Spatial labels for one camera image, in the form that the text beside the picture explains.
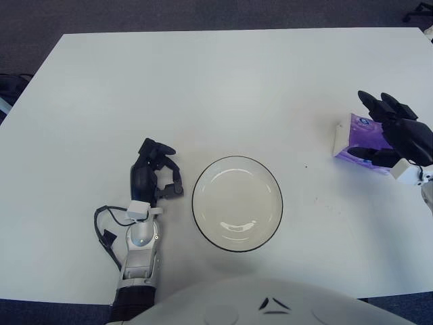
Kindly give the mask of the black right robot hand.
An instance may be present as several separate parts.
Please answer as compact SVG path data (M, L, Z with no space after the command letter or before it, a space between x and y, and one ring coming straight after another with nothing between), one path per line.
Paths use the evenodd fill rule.
M432 130L417 120L408 105L387 93L382 93L380 100L365 91L359 91L358 97L370 117L382 125L382 135L391 148L354 147L349 154L379 167L392 168L402 158L421 167L432 164Z

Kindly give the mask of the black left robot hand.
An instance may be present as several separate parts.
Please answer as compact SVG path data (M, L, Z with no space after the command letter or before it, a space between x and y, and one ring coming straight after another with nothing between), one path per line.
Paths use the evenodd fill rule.
M131 200L147 202L152 208L160 199L174 199L183 196L183 184L180 169L169 158L176 150L165 144L145 138L138 151L138 158L130 171ZM166 167L172 171L173 182L158 187L156 171Z

